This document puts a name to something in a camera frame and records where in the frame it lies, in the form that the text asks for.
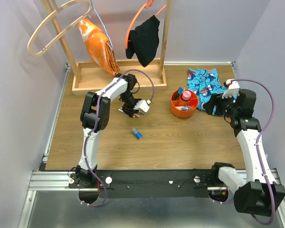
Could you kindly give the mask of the pink cap marker tube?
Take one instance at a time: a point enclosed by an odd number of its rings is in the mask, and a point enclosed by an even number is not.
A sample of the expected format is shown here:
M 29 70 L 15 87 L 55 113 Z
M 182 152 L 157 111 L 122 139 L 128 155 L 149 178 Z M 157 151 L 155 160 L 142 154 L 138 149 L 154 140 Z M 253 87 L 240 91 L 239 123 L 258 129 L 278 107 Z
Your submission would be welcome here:
M 189 90 L 184 90 L 181 94 L 181 100 L 184 102 L 191 100 L 191 92 Z

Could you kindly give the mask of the black highlighter blue cap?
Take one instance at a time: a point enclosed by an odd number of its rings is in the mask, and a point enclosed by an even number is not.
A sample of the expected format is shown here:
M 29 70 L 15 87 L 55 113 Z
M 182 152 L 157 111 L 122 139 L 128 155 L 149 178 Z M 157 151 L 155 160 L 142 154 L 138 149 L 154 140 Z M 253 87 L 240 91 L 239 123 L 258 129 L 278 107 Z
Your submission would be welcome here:
M 182 92 L 184 91 L 183 87 L 179 87 L 178 91 L 176 92 L 175 96 L 173 97 L 172 100 L 178 100 Z

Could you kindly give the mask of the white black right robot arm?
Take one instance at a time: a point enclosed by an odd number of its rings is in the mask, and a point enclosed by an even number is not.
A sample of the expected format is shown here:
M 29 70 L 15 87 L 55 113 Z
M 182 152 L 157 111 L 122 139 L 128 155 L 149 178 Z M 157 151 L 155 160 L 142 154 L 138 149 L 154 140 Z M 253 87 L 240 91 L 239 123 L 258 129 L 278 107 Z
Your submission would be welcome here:
M 237 96 L 224 97 L 212 94 L 204 104 L 207 114 L 215 112 L 230 119 L 230 126 L 237 138 L 245 162 L 245 179 L 241 178 L 230 164 L 215 163 L 209 174 L 214 186 L 224 183 L 233 194 L 237 212 L 273 218 L 285 197 L 285 188 L 277 184 L 266 161 L 262 145 L 262 128 L 253 117 L 256 93 L 241 89 Z

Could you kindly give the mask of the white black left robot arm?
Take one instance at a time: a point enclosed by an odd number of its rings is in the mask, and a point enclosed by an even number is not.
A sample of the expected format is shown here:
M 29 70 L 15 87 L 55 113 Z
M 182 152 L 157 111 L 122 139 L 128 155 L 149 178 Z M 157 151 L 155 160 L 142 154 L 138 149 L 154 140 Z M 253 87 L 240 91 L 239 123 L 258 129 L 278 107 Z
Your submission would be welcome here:
M 86 188 L 92 187 L 96 178 L 97 151 L 100 134 L 109 122 L 111 102 L 119 98 L 123 102 L 122 112 L 129 117 L 138 114 L 135 109 L 141 99 L 135 99 L 131 90 L 137 84 L 133 74 L 118 74 L 110 84 L 102 90 L 85 95 L 80 114 L 80 121 L 84 130 L 82 156 L 76 166 L 76 179 Z

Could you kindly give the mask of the blue shark print cloth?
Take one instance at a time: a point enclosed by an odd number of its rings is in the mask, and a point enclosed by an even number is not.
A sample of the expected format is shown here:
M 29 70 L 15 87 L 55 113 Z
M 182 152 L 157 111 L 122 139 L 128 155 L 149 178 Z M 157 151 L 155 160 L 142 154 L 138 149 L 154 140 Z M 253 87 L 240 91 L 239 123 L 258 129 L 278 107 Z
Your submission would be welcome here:
M 218 72 L 213 69 L 188 69 L 187 88 L 194 92 L 199 104 L 197 109 L 205 111 L 203 105 L 207 103 L 212 94 L 223 94 L 227 89 L 220 83 Z

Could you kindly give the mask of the grey glue stick blue cap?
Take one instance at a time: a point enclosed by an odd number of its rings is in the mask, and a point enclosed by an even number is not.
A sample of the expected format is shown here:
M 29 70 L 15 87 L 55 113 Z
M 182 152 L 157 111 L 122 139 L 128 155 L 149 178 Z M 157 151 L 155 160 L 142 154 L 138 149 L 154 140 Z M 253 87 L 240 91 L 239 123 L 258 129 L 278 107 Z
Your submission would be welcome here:
M 138 140 L 142 139 L 142 134 L 138 131 L 137 128 L 133 128 L 131 132 Z

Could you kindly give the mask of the orange round divided organizer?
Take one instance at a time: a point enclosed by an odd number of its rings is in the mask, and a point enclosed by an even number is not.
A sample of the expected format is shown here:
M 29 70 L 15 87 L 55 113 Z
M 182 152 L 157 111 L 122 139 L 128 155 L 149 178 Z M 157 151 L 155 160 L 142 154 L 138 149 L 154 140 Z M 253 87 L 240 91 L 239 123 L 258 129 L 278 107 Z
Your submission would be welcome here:
M 176 117 L 188 118 L 193 115 L 198 104 L 199 99 L 193 91 L 179 87 L 171 95 L 170 110 Z

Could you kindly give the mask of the orange white folded cloth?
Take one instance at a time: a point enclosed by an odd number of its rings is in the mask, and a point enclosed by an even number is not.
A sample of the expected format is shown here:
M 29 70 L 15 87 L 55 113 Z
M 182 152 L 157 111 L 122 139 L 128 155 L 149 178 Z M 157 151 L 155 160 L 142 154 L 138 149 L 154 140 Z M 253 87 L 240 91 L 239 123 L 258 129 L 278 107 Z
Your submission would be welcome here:
M 85 48 L 91 61 L 114 78 L 120 71 L 109 37 L 94 23 L 83 19 L 78 24 Z

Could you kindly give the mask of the black hanging garment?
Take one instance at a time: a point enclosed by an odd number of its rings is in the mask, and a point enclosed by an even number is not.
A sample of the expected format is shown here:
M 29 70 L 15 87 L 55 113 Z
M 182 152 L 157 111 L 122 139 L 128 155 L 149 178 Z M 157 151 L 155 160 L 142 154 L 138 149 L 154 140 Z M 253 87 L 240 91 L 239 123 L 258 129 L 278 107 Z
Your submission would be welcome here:
M 135 54 L 143 67 L 154 60 L 159 46 L 159 25 L 160 21 L 153 15 L 134 30 L 130 30 L 128 47 L 125 50 L 128 59 Z

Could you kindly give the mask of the wooden clothes hanger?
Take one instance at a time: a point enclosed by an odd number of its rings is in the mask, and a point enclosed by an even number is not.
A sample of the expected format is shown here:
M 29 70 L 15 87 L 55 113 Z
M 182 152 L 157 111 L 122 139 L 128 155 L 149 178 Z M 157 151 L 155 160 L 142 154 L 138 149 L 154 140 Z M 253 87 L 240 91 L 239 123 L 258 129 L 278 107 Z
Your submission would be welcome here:
M 49 0 L 48 1 L 50 6 L 52 7 L 51 12 L 48 14 L 48 16 L 39 24 L 39 26 L 36 28 L 32 36 L 30 37 L 28 44 L 27 44 L 27 50 L 33 57 L 41 57 L 44 55 L 58 40 L 60 40 L 71 28 L 73 28 L 75 25 L 77 25 L 81 20 L 85 19 L 92 11 L 92 4 L 89 0 L 70 0 L 61 6 L 58 6 L 55 0 Z M 87 3 L 88 8 L 87 11 L 83 14 L 81 14 L 76 20 L 74 20 L 71 24 L 69 24 L 65 29 L 61 29 L 60 23 L 57 19 L 57 16 L 60 12 L 63 10 L 71 7 L 72 5 L 79 4 L 79 3 Z M 33 45 L 36 41 L 36 39 L 39 36 L 39 33 L 42 31 L 42 29 L 48 24 L 53 23 L 53 27 L 57 30 L 56 36 L 45 45 L 44 48 L 42 48 L 39 52 L 34 52 Z

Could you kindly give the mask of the wooden clothes rack posts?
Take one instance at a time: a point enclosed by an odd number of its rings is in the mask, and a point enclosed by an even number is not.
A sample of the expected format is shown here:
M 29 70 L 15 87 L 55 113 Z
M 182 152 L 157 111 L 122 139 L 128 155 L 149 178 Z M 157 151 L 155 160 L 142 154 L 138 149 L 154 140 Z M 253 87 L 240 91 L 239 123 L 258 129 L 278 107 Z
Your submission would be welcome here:
M 42 1 L 42 4 L 49 14 L 52 10 L 48 0 Z M 171 15 L 171 4 L 172 1 L 167 1 L 167 3 L 163 6 L 163 10 L 165 10 L 165 20 L 164 20 L 164 28 L 163 28 L 163 36 L 161 42 L 161 56 L 160 58 L 154 58 L 154 60 L 146 67 L 143 67 L 138 59 L 116 59 L 116 62 L 120 68 L 119 73 L 123 73 L 126 70 L 131 68 L 145 70 L 153 82 L 155 86 L 165 87 L 166 86 L 166 76 L 164 70 L 164 58 L 166 52 L 166 45 L 168 39 L 168 31 L 169 31 L 169 23 L 170 23 L 170 15 Z M 72 91 L 75 95 L 82 94 L 83 92 L 88 91 L 96 91 L 101 86 L 104 86 L 108 83 L 112 78 L 106 74 L 106 72 L 94 64 L 91 60 L 87 62 L 76 62 L 73 54 L 70 50 L 68 42 L 66 40 L 65 35 L 58 40 L 61 43 L 61 46 L 66 54 L 71 68 L 74 72 L 74 80 L 72 85 Z

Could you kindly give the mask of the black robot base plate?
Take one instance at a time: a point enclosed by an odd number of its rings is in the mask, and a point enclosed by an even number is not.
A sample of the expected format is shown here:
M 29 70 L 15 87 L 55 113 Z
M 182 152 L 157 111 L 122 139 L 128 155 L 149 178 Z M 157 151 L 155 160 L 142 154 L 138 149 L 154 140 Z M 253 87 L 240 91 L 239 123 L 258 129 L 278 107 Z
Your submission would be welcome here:
M 228 197 L 227 187 L 213 177 L 211 170 L 98 170 L 96 174 L 97 178 L 79 169 L 68 174 L 69 187 L 79 189 L 81 200 Z

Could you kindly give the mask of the aluminium frame rail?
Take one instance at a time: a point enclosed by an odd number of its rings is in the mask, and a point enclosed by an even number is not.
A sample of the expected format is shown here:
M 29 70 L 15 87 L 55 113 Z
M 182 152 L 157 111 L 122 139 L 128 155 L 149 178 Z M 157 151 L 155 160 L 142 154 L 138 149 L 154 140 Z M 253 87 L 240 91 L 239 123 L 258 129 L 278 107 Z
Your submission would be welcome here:
M 66 63 L 65 66 L 65 78 L 62 86 L 61 93 L 59 95 L 59 100 L 57 108 L 55 110 L 54 119 L 51 124 L 50 132 L 47 138 L 47 143 L 42 154 L 42 160 L 37 171 L 32 172 L 28 192 L 24 202 L 23 210 L 19 220 L 19 228 L 27 228 L 29 226 L 29 220 L 31 218 L 32 210 L 35 201 L 37 200 L 37 193 L 39 191 L 70 191 L 68 187 L 68 178 L 66 171 L 46 171 L 45 166 L 48 161 L 48 156 L 50 152 L 50 147 L 52 144 L 52 139 L 54 136 L 55 127 L 57 124 L 60 107 L 63 101 L 63 95 L 66 89 L 67 80 L 71 72 L 70 63 Z

